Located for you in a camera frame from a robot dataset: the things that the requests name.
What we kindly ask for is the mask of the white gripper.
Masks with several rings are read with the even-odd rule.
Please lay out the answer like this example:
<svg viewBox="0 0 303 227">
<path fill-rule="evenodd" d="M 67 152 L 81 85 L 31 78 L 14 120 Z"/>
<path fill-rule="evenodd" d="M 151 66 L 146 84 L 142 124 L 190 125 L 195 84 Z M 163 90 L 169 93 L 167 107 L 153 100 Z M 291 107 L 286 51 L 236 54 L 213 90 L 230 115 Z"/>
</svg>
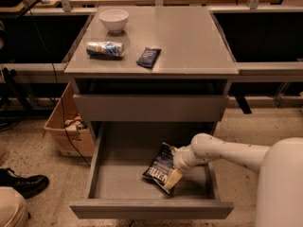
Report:
<svg viewBox="0 0 303 227">
<path fill-rule="evenodd" d="M 191 145 L 185 147 L 170 147 L 173 156 L 173 166 L 165 180 L 164 189 L 171 190 L 182 179 L 183 173 L 203 163 L 193 151 Z"/>
</svg>

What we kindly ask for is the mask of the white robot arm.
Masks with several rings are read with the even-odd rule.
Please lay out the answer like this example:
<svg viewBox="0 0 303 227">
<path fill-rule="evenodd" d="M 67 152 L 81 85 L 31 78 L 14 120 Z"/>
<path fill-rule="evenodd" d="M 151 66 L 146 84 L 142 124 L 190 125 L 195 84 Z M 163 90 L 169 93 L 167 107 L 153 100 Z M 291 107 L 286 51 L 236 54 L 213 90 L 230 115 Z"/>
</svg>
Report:
<svg viewBox="0 0 303 227">
<path fill-rule="evenodd" d="M 258 173 L 255 227 L 303 227 L 303 139 L 292 137 L 270 147 L 226 142 L 206 133 L 173 148 L 173 167 L 164 188 L 172 189 L 198 165 L 225 159 Z"/>
</svg>

